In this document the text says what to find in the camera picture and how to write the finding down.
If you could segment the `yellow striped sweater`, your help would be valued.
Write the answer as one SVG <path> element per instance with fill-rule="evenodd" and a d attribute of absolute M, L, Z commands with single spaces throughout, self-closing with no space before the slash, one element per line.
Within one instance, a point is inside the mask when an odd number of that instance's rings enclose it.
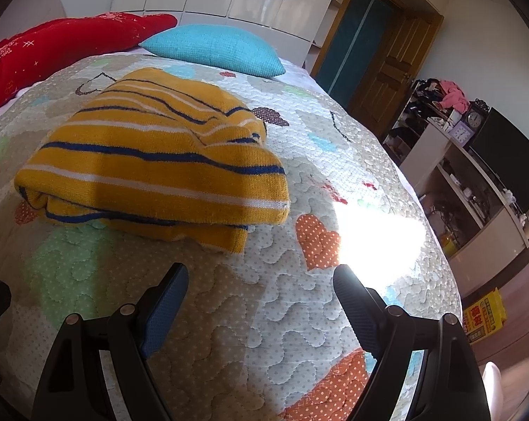
<path fill-rule="evenodd" d="M 145 67 L 54 130 L 14 185 L 51 221 L 101 221 L 240 254 L 251 226 L 289 215 L 286 173 L 266 136 L 265 123 L 220 87 Z"/>

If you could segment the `pink clothes pile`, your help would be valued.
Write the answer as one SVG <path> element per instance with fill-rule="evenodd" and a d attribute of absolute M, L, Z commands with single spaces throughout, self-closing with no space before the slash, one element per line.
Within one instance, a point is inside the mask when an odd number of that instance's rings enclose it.
<path fill-rule="evenodd" d="M 453 81 L 440 80 L 439 84 L 444 92 L 444 96 L 439 102 L 440 107 L 443 109 L 452 108 L 460 114 L 464 114 L 470 106 L 470 101 L 463 90 Z"/>

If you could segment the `yellow printed box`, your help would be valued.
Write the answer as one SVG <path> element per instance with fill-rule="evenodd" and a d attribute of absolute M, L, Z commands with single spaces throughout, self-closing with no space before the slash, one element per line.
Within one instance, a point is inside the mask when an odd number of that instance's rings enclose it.
<path fill-rule="evenodd" d="M 463 329 L 470 344 L 495 334 L 506 321 L 507 312 L 497 288 L 463 311 Z"/>

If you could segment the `patchwork quilted bedspread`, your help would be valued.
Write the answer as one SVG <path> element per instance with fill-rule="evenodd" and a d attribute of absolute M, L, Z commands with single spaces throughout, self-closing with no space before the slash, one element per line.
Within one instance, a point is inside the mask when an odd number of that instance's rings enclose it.
<path fill-rule="evenodd" d="M 141 67 L 217 85 L 264 119 L 283 163 L 287 221 L 248 232 L 240 256 L 166 243 L 97 222 L 57 225 L 15 191 L 17 170 L 82 105 Z M 375 361 L 332 284 L 339 264 L 411 315 L 459 314 L 460 295 L 411 185 L 378 140 L 301 67 L 263 79 L 158 58 L 137 48 L 93 56 L 21 90 L 0 108 L 0 393 L 32 409 L 63 320 L 112 314 L 175 261 L 189 287 L 149 366 L 178 420 L 339 420 Z"/>

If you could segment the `white shelf unit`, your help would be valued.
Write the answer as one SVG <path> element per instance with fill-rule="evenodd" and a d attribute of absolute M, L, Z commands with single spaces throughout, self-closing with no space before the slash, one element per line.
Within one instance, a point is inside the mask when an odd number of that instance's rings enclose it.
<path fill-rule="evenodd" d="M 414 188 L 460 295 L 483 287 L 529 249 L 529 216 L 477 156 L 450 137 L 462 115 L 436 79 L 414 82 L 383 145 Z"/>

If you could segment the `black television screen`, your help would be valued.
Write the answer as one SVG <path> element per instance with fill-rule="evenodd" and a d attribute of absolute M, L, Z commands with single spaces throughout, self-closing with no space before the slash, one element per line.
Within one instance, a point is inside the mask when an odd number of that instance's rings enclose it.
<path fill-rule="evenodd" d="M 519 208 L 528 212 L 529 139 L 492 107 L 470 141 L 470 151 L 514 194 Z"/>

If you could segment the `red patterned duvet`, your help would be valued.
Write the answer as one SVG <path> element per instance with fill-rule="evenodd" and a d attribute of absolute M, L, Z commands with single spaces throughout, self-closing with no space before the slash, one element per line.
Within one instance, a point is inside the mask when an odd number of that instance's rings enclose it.
<path fill-rule="evenodd" d="M 25 87 L 88 56 L 127 51 L 174 28 L 175 16 L 107 12 L 60 18 L 0 41 L 0 107 Z"/>

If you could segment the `purple square clock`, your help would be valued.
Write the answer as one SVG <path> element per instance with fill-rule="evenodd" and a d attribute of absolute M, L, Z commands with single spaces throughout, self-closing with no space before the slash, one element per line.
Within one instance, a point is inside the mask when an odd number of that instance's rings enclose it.
<path fill-rule="evenodd" d="M 454 139 L 460 146 L 465 146 L 470 138 L 474 135 L 475 131 L 470 128 L 466 123 L 459 121 L 449 132 L 450 137 Z"/>

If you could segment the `dark ornate mantel clock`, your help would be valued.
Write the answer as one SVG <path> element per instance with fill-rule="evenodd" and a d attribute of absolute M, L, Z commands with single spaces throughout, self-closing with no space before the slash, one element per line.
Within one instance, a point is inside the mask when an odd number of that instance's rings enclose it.
<path fill-rule="evenodd" d="M 467 111 L 462 115 L 461 121 L 472 131 L 477 132 L 483 125 L 490 112 L 490 107 L 480 99 L 470 101 Z"/>

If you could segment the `white round headboard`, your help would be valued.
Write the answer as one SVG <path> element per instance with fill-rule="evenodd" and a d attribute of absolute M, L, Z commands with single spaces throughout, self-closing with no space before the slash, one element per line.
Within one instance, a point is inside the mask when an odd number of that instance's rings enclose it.
<path fill-rule="evenodd" d="M 61 0 L 12 0 L 0 17 L 0 41 L 66 16 Z"/>

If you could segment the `brown wooden door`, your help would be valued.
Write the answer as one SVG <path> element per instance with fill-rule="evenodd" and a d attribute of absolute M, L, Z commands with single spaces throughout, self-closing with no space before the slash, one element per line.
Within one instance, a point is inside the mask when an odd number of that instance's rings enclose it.
<path fill-rule="evenodd" d="M 444 17 L 429 12 L 398 12 L 389 22 L 366 69 L 348 113 L 383 140 L 409 96 Z"/>

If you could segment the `turquoise knitted pillow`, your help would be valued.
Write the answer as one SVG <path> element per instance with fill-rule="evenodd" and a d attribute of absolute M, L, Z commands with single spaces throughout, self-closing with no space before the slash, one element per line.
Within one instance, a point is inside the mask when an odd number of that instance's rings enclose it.
<path fill-rule="evenodd" d="M 203 24 L 179 26 L 150 36 L 140 47 L 160 57 L 257 77 L 285 74 L 270 44 L 241 28 Z"/>

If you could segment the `teal door curtain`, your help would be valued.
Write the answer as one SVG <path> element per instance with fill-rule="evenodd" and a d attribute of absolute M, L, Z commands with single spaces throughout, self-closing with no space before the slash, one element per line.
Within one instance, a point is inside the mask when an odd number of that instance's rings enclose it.
<path fill-rule="evenodd" d="M 318 85 L 345 109 L 394 13 L 387 0 L 350 0 L 316 75 Z"/>

